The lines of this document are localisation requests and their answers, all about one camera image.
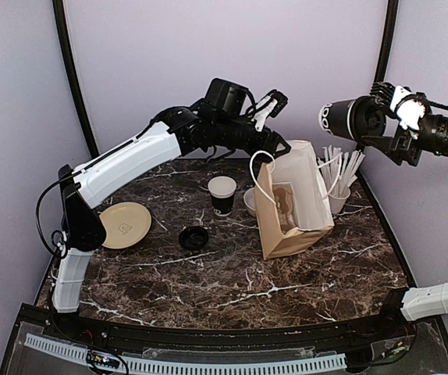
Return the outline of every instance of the cup of straws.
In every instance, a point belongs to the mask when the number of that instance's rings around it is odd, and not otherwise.
[[[357,168],[363,162],[364,154],[359,151],[343,153],[341,148],[333,148],[331,145],[323,150],[325,160],[332,162],[326,163],[318,159],[318,165],[325,185],[329,188],[330,211],[337,214],[342,211],[343,205],[350,197],[350,186],[357,180]]]

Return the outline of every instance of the black pole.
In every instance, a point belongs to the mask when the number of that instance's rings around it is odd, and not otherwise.
[[[76,74],[75,62],[73,61],[73,53],[71,44],[69,43],[68,27],[66,26],[66,14],[63,0],[52,0],[54,6],[55,25],[58,29],[59,44],[61,45],[62,59],[65,63],[66,75],[68,76],[69,89],[75,102],[76,114],[84,133],[87,148],[92,158],[99,156],[98,145],[92,133],[91,122],[85,109],[84,98],[80,90],[78,76]]]
[[[382,44],[380,45],[379,61],[377,62],[374,82],[382,82],[386,79],[390,49],[392,47],[394,29],[396,27],[398,3],[399,0],[389,0],[387,2],[386,23],[383,27]]]

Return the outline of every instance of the black cup lid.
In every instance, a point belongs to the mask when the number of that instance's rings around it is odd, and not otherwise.
[[[188,227],[179,234],[179,243],[186,250],[197,252],[208,242],[208,232],[203,227]]]

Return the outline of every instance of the purple wall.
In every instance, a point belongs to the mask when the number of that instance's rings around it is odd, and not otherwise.
[[[400,2],[387,80],[448,105],[448,2]],[[413,168],[395,166],[376,150],[367,155],[364,175],[418,285],[447,282],[448,159],[424,153]],[[444,321],[448,329],[448,316]]]
[[[371,86],[386,11],[386,0],[66,4],[101,152],[160,110],[204,96],[213,77],[248,86],[259,98],[283,91],[289,105],[268,125],[286,138],[349,146],[320,131],[318,111]]]
[[[87,158],[49,0],[0,0],[0,364],[21,302],[32,303],[49,256],[34,225],[38,195],[65,163]],[[57,194],[45,230],[60,221]]]

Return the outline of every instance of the logo on plate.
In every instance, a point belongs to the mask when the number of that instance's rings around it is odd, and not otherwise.
[[[133,227],[127,223],[121,223],[118,227],[118,230],[120,231],[120,233],[122,233],[123,235],[126,235],[127,233],[130,232],[130,230]]]

